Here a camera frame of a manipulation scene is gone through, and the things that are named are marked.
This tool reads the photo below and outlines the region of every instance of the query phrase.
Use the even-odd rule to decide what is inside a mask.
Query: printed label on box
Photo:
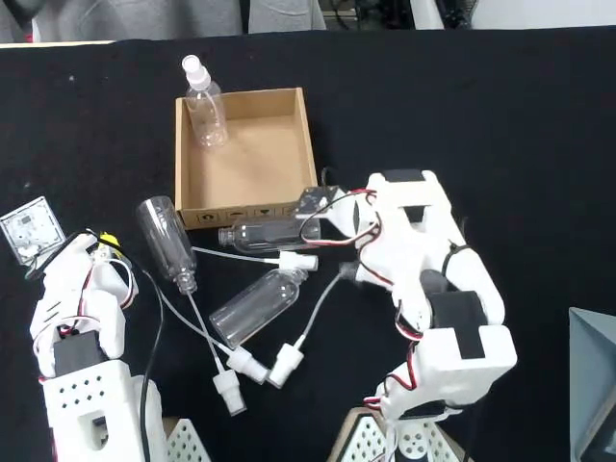
[[[200,223],[213,223],[219,220],[220,220],[220,216],[218,212],[204,212],[202,214],[199,214]]]
[[[255,217],[273,217],[274,212],[273,212],[273,208],[271,207],[264,207],[262,209],[255,209],[254,210],[254,216]]]
[[[227,218],[226,219],[232,219],[232,220],[236,220],[238,218],[245,218],[248,216],[248,211],[245,209],[241,209],[241,210],[228,210],[226,212]]]

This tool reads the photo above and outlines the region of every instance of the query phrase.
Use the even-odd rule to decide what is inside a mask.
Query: black wire
[[[327,174],[331,174],[331,171],[335,168],[325,166],[321,169],[321,186],[327,186]]]
[[[70,236],[68,236],[66,238],[66,240],[60,244],[60,246],[58,248],[56,248],[56,250],[53,251],[53,253],[51,255],[49,255],[49,257],[47,258],[47,260],[45,260],[40,267],[38,268],[34,268],[32,271],[29,271],[26,273],[26,275],[24,276],[26,281],[35,281],[37,279],[40,279],[41,276],[43,276],[45,269],[49,266],[49,264],[51,264],[51,262],[53,262],[55,260],[55,258],[60,255],[60,253],[65,250],[68,245],[70,243],[72,243],[77,236],[79,236],[82,233],[72,233]]]
[[[340,24],[340,27],[342,27],[343,29],[345,29],[347,31],[348,30],[348,26],[343,21],[343,19],[340,17],[340,14],[338,13],[338,7],[334,4],[334,0],[329,0],[329,4],[331,5],[332,11],[336,15],[336,21],[338,21],[338,24]]]
[[[301,223],[301,226],[299,226],[299,238],[304,240],[304,228],[306,227],[306,224],[308,224],[308,221],[310,221],[311,219],[314,219],[314,217],[316,217],[318,214],[323,213],[324,211],[326,211],[327,209],[329,209],[331,206],[333,206],[336,202],[339,202],[343,199],[346,199],[348,197],[351,197],[353,195],[358,195],[358,194],[365,194],[367,193],[366,191],[359,191],[359,192],[347,192],[345,195],[341,195],[340,197],[338,197],[337,199],[332,200],[331,202],[325,204],[324,206],[322,206],[320,209],[318,209],[314,214],[312,214],[310,217],[308,217],[307,219],[304,220],[303,223]]]
[[[150,445],[147,439],[147,428],[145,426],[145,404],[147,402],[147,388],[150,383],[150,376],[152,374],[152,369],[154,368],[154,361],[156,359],[156,353],[158,352],[158,347],[161,344],[161,337],[163,335],[163,327],[165,326],[165,308],[163,306],[163,298],[161,297],[161,289],[154,281],[152,275],[146,271],[145,269],[141,269],[141,272],[150,280],[152,283],[152,287],[156,292],[156,297],[158,298],[159,308],[161,310],[161,320],[158,324],[158,331],[156,332],[156,339],[154,339],[154,344],[152,345],[152,349],[150,350],[150,357],[147,361],[147,366],[145,367],[145,373],[143,374],[143,383],[141,385],[141,401],[139,406],[139,424],[141,431],[141,445],[143,446],[143,456],[145,458],[145,462],[150,462]]]
[[[156,297],[158,298],[159,309],[161,311],[161,320],[158,325],[158,331],[156,332],[156,338],[154,339],[154,344],[152,345],[152,349],[150,349],[150,356],[149,356],[149,359],[147,360],[147,366],[145,367],[145,373],[143,374],[143,383],[141,385],[140,415],[139,415],[141,445],[143,446],[143,456],[144,456],[145,462],[150,462],[151,460],[150,446],[149,446],[149,441],[147,439],[147,428],[145,426],[145,405],[147,402],[147,389],[149,386],[150,376],[152,374],[152,369],[154,368],[154,361],[156,359],[156,353],[158,352],[158,347],[161,343],[163,328],[165,327],[165,307],[163,305],[161,289],[158,287],[158,284],[156,284],[156,281],[154,280],[152,275],[146,269],[144,269],[143,266],[140,265],[136,259],[128,255],[126,253],[126,250],[124,250],[120,245],[110,243],[109,241],[100,238],[93,231],[88,230],[87,232],[92,234],[94,237],[96,237],[96,239],[101,244],[108,245],[109,247],[114,248],[115,250],[120,252],[122,255],[124,255],[124,257],[126,257],[126,259],[129,262],[131,262],[131,264],[134,265],[135,268],[137,268],[141,272],[141,274],[143,274],[145,277],[147,277],[147,279],[149,279],[150,283],[152,284],[152,288],[154,289],[154,292],[156,293]]]
[[[441,268],[441,274],[447,277],[447,268],[449,267],[449,260],[451,260],[451,257],[455,255],[456,253],[461,252],[462,250],[466,250],[467,248],[471,248],[471,246],[467,244],[456,245],[454,243],[451,243],[450,251],[445,256],[445,260],[443,260],[443,267]]]
[[[355,3],[355,18],[357,19],[357,30],[361,31],[362,30],[362,17],[361,17],[360,10],[359,10],[359,2],[358,0],[355,0],[354,3]]]
[[[462,459],[462,462],[469,462],[469,459],[471,458],[471,450],[475,444],[477,428],[479,427],[479,420],[481,419],[481,413],[483,411],[483,406],[486,399],[487,395],[475,403],[475,409],[473,409],[473,416],[471,424],[469,425],[469,433],[467,436],[466,445],[464,447],[464,458]]]

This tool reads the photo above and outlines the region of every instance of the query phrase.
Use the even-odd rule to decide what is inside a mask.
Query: gray object
[[[25,41],[23,32],[7,6],[0,0],[0,43],[22,41]]]
[[[569,438],[571,462],[592,440],[598,416],[616,390],[616,318],[569,310]]]
[[[239,0],[48,0],[41,41],[187,39],[242,33]],[[325,29],[317,0],[251,0],[249,32]]]

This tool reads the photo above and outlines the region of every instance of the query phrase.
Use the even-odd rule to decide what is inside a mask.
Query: black tablecloth
[[[181,58],[205,59],[227,91],[304,87],[318,167],[366,184],[385,168],[434,170],[506,303],[519,364],[493,387],[478,461],[567,457],[567,310],[614,311],[612,164],[616,30],[307,33],[0,52],[0,211],[46,195],[68,233],[117,234],[149,260],[139,201],[173,195],[173,99]],[[212,232],[192,232],[214,244]],[[341,250],[299,302],[248,346],[265,364],[292,341]],[[204,314],[266,269],[199,257]],[[0,451],[50,460],[28,326],[41,293],[0,252]],[[127,313],[124,359],[143,371],[158,322],[145,283]],[[169,294],[176,291],[166,286]],[[185,300],[174,298],[186,313]],[[154,379],[164,412],[195,423],[217,461],[324,460],[347,410],[403,361],[391,300],[341,284],[282,391],[243,380],[248,411],[230,419],[206,344],[169,318]],[[444,427],[462,443],[468,414]]]

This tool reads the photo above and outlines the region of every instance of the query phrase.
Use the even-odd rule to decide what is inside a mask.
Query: white 3d-printed part
[[[1,217],[0,227],[20,265],[42,263],[37,259],[65,240],[44,196]]]
[[[398,429],[398,449],[406,460],[459,462],[453,449],[434,423],[409,422]]]
[[[385,435],[372,416],[360,417],[339,462],[373,462],[385,452]]]
[[[180,419],[167,438],[169,462],[211,462],[190,419]]]

